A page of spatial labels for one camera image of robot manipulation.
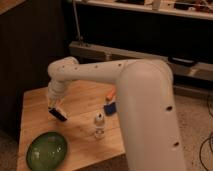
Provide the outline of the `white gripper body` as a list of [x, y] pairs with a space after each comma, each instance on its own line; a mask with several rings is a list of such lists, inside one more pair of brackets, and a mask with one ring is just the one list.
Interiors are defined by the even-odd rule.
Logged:
[[55, 104], [61, 100], [67, 91], [67, 84], [56, 80], [51, 80], [47, 88], [47, 99], [49, 104]]

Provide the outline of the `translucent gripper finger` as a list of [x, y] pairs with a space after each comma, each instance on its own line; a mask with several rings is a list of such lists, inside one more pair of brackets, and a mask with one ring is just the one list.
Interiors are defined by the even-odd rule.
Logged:
[[52, 109], [52, 108], [54, 108], [54, 101], [53, 100], [48, 100], [48, 109]]
[[60, 113], [64, 112], [61, 99], [56, 100], [56, 108]]

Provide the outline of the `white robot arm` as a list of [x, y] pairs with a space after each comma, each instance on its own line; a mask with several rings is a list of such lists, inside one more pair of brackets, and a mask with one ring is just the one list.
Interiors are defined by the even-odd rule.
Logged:
[[162, 60], [126, 59], [80, 64], [73, 57], [48, 66], [48, 106], [74, 80], [116, 86], [116, 109], [130, 171], [187, 171], [173, 93], [173, 74]]

